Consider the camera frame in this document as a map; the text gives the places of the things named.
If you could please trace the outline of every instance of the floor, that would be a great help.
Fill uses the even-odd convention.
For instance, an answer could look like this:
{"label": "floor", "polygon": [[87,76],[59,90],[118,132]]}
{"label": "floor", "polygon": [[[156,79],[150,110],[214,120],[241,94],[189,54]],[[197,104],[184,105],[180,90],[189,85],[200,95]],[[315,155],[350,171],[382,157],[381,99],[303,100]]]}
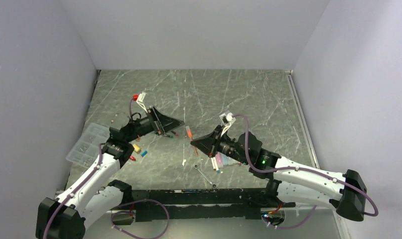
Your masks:
{"label": "floor", "polygon": [[[132,95],[142,91],[147,93],[144,100],[147,107],[154,105],[163,114],[184,120],[194,138],[212,132],[221,123],[220,113],[227,110],[243,113],[249,117],[250,130],[263,142],[263,148],[312,166],[284,71],[103,70],[85,127],[92,122],[115,128],[124,126]],[[143,112],[137,104],[132,104],[132,110]],[[228,135],[237,138],[243,129],[243,120],[238,119]],[[267,184],[249,173],[244,165],[226,166],[222,173],[215,172],[208,157],[194,154],[184,128],[176,132],[179,137],[153,133],[142,137],[137,144],[148,154],[142,158],[134,153],[136,162],[126,163],[112,179],[125,181],[134,189],[210,188],[193,168],[198,164],[218,188],[255,188]],[[85,170],[73,165],[68,185]]]}

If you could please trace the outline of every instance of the metal strip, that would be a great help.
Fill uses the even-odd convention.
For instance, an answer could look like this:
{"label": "metal strip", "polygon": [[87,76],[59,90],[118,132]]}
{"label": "metal strip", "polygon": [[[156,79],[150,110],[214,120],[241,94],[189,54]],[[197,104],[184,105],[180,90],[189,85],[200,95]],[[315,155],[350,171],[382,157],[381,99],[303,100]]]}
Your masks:
{"label": "metal strip", "polygon": [[287,82],[289,83],[290,91],[293,96],[293,101],[295,103],[297,116],[300,121],[300,126],[302,127],[303,137],[305,138],[306,145],[308,147],[309,157],[311,158],[312,166],[315,168],[320,168],[315,154],[314,146],[312,145],[311,136],[309,135],[308,126],[306,125],[305,117],[303,116],[302,107],[299,103],[299,98],[296,93],[296,88],[293,83],[292,75],[286,74]]}

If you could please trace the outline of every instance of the wall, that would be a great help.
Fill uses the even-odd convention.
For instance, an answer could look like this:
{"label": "wall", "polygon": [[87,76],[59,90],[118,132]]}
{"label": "wall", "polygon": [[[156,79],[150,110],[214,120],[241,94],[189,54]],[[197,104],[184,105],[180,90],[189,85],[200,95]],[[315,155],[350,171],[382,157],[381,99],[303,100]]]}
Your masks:
{"label": "wall", "polygon": [[359,171],[380,208],[352,237],[402,238],[402,0],[330,1],[294,72],[321,167]]}
{"label": "wall", "polygon": [[293,69],[328,0],[62,0],[97,69]]}
{"label": "wall", "polygon": [[35,238],[66,183],[95,67],[60,2],[0,0],[0,239]]}

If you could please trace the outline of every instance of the clear plastic box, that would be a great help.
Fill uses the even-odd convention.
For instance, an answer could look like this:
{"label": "clear plastic box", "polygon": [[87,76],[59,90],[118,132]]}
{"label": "clear plastic box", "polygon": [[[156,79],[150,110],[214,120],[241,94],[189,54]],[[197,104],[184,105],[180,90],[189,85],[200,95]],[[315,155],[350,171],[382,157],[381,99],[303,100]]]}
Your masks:
{"label": "clear plastic box", "polygon": [[67,154],[66,159],[88,168],[98,157],[98,145],[106,142],[109,136],[110,132],[107,127],[91,123]]}

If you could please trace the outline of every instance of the orange wire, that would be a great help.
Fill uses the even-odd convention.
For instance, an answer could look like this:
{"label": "orange wire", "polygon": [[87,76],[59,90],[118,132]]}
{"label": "orange wire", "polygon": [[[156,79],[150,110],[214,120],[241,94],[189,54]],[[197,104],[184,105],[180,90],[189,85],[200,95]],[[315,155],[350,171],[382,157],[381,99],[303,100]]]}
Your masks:
{"label": "orange wire", "polygon": [[278,207],[277,207],[276,210],[274,210],[274,211],[269,211],[268,214],[276,213],[278,210],[280,210],[280,208],[281,208],[282,206],[283,206],[283,203],[280,203],[280,204],[278,205]]}

